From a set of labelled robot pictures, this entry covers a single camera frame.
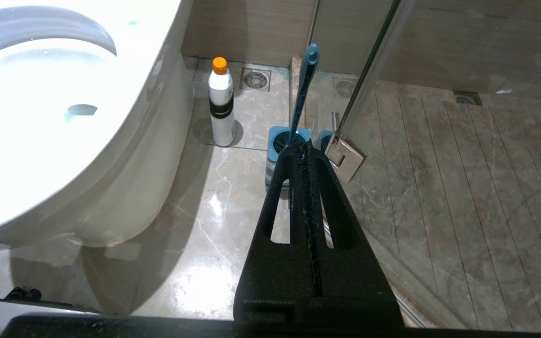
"bottle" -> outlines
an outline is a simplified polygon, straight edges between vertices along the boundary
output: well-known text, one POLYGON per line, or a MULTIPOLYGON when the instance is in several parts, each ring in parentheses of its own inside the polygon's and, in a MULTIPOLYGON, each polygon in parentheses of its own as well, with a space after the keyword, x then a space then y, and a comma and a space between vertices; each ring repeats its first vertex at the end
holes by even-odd
POLYGON ((235 115, 232 113, 232 78, 224 58, 212 60, 208 96, 212 138, 218 146, 226 147, 235 139, 235 115))

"shower floor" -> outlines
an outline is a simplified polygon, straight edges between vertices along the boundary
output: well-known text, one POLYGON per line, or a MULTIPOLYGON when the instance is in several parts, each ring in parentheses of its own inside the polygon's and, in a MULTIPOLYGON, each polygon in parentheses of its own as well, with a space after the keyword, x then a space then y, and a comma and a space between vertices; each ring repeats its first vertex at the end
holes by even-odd
POLYGON ((390 281, 430 317, 541 331, 541 101, 481 100, 379 81, 345 189, 390 281))

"toilet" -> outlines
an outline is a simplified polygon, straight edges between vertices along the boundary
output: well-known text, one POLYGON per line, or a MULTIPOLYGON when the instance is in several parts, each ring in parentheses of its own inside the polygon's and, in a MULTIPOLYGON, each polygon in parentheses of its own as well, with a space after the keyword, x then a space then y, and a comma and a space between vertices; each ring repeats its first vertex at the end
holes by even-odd
POLYGON ((0 250, 113 246, 161 209, 193 105, 192 0, 0 0, 0 250))

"glass panel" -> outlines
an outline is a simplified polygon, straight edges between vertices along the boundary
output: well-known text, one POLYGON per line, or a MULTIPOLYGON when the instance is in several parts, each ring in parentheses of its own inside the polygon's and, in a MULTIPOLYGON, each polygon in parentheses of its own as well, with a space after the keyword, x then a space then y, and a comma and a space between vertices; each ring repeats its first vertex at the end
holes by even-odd
POLYGON ((344 116, 358 79, 379 38, 392 0, 320 0, 311 42, 320 63, 309 88, 305 126, 315 146, 332 135, 331 113, 344 116))
POLYGON ((419 1, 379 78, 346 190, 391 282, 438 326, 541 332, 541 0, 419 1))

